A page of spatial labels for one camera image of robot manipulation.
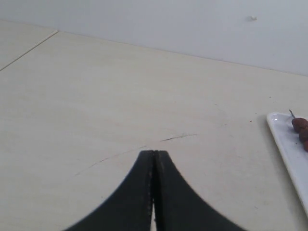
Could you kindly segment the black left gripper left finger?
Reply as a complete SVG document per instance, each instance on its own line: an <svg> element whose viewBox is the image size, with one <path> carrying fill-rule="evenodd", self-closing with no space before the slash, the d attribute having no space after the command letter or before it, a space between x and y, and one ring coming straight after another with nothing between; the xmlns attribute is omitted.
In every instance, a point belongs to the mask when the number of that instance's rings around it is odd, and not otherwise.
<svg viewBox="0 0 308 231"><path fill-rule="evenodd" d="M94 211L68 231L149 231L154 152L141 151L118 188Z"/></svg>

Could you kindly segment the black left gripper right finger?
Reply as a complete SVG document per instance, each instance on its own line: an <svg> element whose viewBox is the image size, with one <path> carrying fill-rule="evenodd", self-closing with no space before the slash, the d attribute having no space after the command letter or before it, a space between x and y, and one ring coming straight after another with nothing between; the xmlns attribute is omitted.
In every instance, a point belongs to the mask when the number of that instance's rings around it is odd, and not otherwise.
<svg viewBox="0 0 308 231"><path fill-rule="evenodd" d="M168 152L154 151L154 208L158 231L243 231L206 203L182 177Z"/></svg>

